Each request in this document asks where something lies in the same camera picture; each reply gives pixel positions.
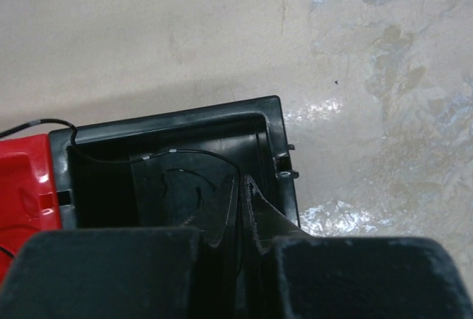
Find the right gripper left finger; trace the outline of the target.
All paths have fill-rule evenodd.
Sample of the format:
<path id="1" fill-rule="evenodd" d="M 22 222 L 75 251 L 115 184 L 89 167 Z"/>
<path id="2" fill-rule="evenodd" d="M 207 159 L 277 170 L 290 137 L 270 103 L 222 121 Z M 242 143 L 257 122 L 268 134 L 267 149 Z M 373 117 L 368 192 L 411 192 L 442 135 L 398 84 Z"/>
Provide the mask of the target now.
<path id="1" fill-rule="evenodd" d="M 1 285 L 3 318 L 232 318 L 239 180 L 176 227 L 34 235 Z"/>

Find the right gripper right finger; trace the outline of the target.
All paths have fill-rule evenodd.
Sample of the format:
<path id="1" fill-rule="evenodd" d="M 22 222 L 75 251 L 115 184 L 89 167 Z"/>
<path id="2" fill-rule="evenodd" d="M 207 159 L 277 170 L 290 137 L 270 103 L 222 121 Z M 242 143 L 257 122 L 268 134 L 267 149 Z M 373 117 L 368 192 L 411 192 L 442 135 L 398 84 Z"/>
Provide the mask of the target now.
<path id="1" fill-rule="evenodd" d="M 246 176 L 240 197 L 250 318 L 470 318 L 450 255 L 422 237 L 316 237 Z"/>

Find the black plastic bin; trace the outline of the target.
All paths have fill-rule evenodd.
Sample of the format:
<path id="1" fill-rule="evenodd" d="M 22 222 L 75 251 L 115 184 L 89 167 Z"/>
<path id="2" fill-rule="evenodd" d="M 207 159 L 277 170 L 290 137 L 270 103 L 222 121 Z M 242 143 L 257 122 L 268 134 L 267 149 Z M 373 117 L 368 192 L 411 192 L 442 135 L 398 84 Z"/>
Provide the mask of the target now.
<path id="1" fill-rule="evenodd" d="M 181 112 L 51 131 L 65 229 L 175 226 L 227 176 L 248 175 L 299 220 L 282 104 L 258 97 Z"/>

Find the red plastic bin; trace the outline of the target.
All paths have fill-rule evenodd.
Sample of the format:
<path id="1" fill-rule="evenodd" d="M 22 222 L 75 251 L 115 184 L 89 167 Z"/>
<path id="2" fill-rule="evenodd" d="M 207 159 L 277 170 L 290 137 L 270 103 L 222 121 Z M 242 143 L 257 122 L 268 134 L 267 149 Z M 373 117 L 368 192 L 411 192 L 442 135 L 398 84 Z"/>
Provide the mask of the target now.
<path id="1" fill-rule="evenodd" d="M 24 243 L 61 229 L 52 153 L 46 134 L 1 141 L 1 277 Z"/>

